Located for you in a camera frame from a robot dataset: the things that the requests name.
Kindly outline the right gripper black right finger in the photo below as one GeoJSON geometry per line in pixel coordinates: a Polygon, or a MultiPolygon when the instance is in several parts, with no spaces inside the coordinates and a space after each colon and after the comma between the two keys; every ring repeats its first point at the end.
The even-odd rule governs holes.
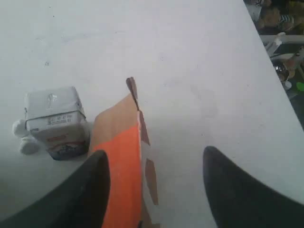
{"type": "Polygon", "coordinates": [[[302,228],[304,206],[258,181],[220,150],[203,152],[203,181],[219,228],[302,228]]]}

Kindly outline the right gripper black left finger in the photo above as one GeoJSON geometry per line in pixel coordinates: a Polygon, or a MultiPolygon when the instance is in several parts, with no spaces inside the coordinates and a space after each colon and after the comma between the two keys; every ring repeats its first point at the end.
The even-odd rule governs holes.
{"type": "Polygon", "coordinates": [[[2,228],[100,228],[110,192],[108,157],[95,151],[72,175],[32,205],[3,220],[2,228]]]}

